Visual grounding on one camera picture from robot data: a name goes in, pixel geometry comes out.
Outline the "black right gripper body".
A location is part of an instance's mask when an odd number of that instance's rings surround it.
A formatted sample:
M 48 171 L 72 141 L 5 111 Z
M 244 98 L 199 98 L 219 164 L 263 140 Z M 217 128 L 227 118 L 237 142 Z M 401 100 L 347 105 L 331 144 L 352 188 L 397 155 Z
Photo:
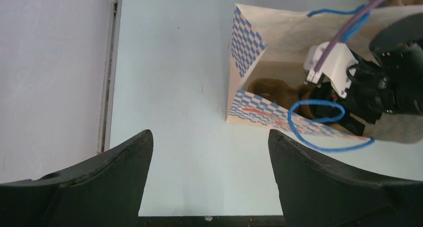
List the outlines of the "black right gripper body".
M 342 98 L 326 82 L 311 91 L 311 99 L 320 99 L 342 105 L 345 115 L 331 125 L 339 125 L 356 136 L 362 136 L 365 124 L 375 124 L 383 113 L 396 114 L 395 89 L 380 67 L 357 53 L 352 52 L 358 61 L 347 68 L 346 74 L 351 81 L 345 90 L 347 96 Z

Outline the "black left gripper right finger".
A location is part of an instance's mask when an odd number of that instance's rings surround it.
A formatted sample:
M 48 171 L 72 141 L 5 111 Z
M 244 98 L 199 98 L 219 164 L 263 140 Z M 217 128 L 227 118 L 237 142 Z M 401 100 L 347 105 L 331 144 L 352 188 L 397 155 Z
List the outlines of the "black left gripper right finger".
M 268 149 L 289 227 L 420 227 L 423 184 L 345 164 L 272 129 Z

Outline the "blue checkered paper bag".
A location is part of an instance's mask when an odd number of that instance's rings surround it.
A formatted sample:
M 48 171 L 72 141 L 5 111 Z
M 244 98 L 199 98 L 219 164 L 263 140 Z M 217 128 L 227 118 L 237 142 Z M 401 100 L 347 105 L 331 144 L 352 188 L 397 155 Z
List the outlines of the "blue checkered paper bag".
M 421 5 L 383 7 L 366 11 L 365 17 L 336 42 L 346 44 L 368 61 L 374 61 L 369 50 L 371 40 L 381 30 L 406 16 L 421 13 Z M 230 56 L 227 122 L 239 122 L 296 135 L 313 135 L 373 140 L 402 144 L 423 139 L 423 115 L 384 114 L 376 124 L 366 124 L 362 136 L 356 136 L 322 119 L 309 119 L 301 111 L 311 104 L 330 106 L 330 101 L 301 99 L 289 110 L 248 92 L 249 84 L 258 78 L 274 78 L 296 88 L 306 81 L 303 65 L 309 49 L 329 42 L 341 29 L 351 11 L 321 9 L 307 12 L 270 9 L 238 4 L 234 10 Z M 334 47 L 326 47 L 317 62 L 321 65 Z

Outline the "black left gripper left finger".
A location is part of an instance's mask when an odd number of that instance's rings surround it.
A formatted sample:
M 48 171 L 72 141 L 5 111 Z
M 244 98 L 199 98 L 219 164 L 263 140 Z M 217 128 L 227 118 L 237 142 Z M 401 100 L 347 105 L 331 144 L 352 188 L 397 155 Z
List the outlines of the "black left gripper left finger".
M 153 146 L 152 132 L 144 130 L 38 180 L 1 184 L 1 226 L 136 226 Z

